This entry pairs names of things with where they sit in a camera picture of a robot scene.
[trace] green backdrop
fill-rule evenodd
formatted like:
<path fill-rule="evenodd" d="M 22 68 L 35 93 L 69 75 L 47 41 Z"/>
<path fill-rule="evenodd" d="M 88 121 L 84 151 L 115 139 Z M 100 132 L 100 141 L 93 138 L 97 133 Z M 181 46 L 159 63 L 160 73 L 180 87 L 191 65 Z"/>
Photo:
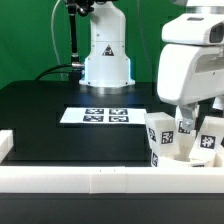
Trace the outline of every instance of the green backdrop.
<path fill-rule="evenodd" d="M 57 65 L 50 31 L 56 1 L 0 1 L 0 88 L 16 80 L 33 80 L 42 71 Z M 132 60 L 132 77 L 138 82 L 151 82 L 156 81 L 159 55 L 164 47 L 162 26 L 184 9 L 172 5 L 169 0 L 139 1 L 142 23 L 138 20 L 138 0 L 119 0 L 115 5 L 127 18 L 126 53 Z M 84 59 L 90 46 L 89 17 L 79 17 L 77 26 L 79 54 Z M 55 36 L 62 63 L 69 63 L 70 30 L 63 0 L 55 17 Z"/>

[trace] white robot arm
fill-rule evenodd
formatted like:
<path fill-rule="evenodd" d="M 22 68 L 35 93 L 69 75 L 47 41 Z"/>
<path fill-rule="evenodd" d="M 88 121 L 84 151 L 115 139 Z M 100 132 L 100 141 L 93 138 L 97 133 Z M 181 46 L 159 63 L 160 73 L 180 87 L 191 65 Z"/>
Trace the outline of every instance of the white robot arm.
<path fill-rule="evenodd" d="M 197 102 L 224 94 L 224 1 L 177 0 L 187 12 L 166 24 L 158 94 L 180 106 L 184 128 L 194 128 Z"/>
<path fill-rule="evenodd" d="M 65 0 L 71 21 L 72 65 L 80 69 L 77 52 L 75 14 L 90 13 L 91 52 L 85 60 L 85 75 L 80 80 L 83 90 L 95 93 L 120 93 L 133 87 L 130 59 L 125 54 L 126 18 L 114 6 L 117 0 Z"/>

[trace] table surface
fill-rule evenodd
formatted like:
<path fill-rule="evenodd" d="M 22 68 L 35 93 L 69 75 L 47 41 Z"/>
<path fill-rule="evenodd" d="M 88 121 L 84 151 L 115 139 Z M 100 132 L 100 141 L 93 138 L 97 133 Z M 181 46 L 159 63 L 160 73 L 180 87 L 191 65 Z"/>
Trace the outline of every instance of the table surface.
<path fill-rule="evenodd" d="M 69 82 L 19 81 L 0 90 L 0 105 L 0 129 L 13 129 L 15 137 L 2 165 L 149 166 L 144 126 L 66 126 L 59 120 L 67 106 L 175 111 L 149 83 L 137 83 L 134 92 L 99 96 Z M 211 114 L 208 103 L 201 114 Z M 222 194 L 0 194 L 4 224 L 216 224 L 223 223 L 223 214 Z"/>
<path fill-rule="evenodd" d="M 69 82 L 20 81 L 0 91 L 0 129 L 13 129 L 15 147 L 3 165 L 149 166 L 145 125 L 60 124 L 67 107 L 143 108 L 173 112 L 152 84 L 98 95 Z"/>

